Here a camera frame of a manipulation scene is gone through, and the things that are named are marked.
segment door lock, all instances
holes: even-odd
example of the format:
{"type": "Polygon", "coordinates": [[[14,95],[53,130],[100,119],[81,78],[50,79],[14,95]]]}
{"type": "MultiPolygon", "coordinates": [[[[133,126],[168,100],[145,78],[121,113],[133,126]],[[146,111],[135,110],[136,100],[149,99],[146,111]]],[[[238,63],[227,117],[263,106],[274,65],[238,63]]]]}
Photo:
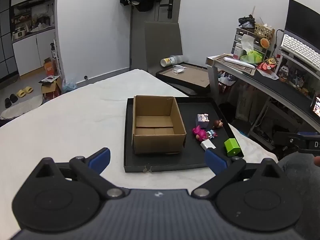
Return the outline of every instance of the door lock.
{"type": "Polygon", "coordinates": [[[168,7],[168,19],[172,18],[173,0],[169,0],[169,3],[160,4],[160,7],[168,7]]]}

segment green toy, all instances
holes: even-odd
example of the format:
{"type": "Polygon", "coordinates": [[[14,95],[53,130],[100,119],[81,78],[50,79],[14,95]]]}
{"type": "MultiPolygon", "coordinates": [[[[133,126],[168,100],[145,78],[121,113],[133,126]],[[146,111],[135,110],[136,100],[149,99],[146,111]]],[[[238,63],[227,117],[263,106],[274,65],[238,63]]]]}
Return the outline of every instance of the green toy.
{"type": "Polygon", "coordinates": [[[241,151],[241,148],[235,138],[229,138],[226,140],[224,142],[224,146],[226,147],[228,157],[235,156],[241,151]]]}

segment keyboard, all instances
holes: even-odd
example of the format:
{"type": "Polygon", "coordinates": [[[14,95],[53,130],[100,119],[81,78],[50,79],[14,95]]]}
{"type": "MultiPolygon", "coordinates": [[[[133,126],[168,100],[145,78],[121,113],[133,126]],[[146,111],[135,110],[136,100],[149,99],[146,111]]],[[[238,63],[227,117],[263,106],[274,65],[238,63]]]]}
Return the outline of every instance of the keyboard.
{"type": "Polygon", "coordinates": [[[285,34],[282,40],[281,49],[294,54],[314,69],[320,71],[320,54],[303,44],[301,41],[285,34]]]}

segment bed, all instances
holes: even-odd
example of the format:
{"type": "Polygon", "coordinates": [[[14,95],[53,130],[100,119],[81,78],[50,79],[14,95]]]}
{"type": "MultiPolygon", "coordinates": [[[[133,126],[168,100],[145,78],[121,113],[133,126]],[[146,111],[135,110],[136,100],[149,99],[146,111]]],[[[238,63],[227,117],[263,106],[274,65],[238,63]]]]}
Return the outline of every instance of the bed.
{"type": "MultiPolygon", "coordinates": [[[[68,162],[88,157],[103,147],[111,151],[101,176],[129,188],[187,188],[190,192],[214,176],[209,168],[153,173],[125,173],[124,123],[127,98],[135,95],[186,96],[143,70],[132,70],[87,85],[51,100],[0,128],[0,239],[8,239],[19,226],[11,202],[30,172],[44,157],[68,162]]],[[[274,154],[230,126],[244,159],[260,163],[274,154]]]]}

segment black slipper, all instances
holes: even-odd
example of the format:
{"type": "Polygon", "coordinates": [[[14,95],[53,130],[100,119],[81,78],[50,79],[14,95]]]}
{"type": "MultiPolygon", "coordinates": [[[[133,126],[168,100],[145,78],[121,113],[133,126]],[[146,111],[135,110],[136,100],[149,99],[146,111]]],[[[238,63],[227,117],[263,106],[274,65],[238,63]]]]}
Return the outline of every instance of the black slipper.
{"type": "Polygon", "coordinates": [[[15,102],[18,101],[18,97],[17,97],[15,94],[11,94],[11,95],[10,95],[10,101],[13,102],[13,103],[15,103],[15,102]]]}
{"type": "Polygon", "coordinates": [[[9,98],[6,98],[4,100],[4,105],[5,105],[5,108],[9,108],[12,105],[9,98]]]}

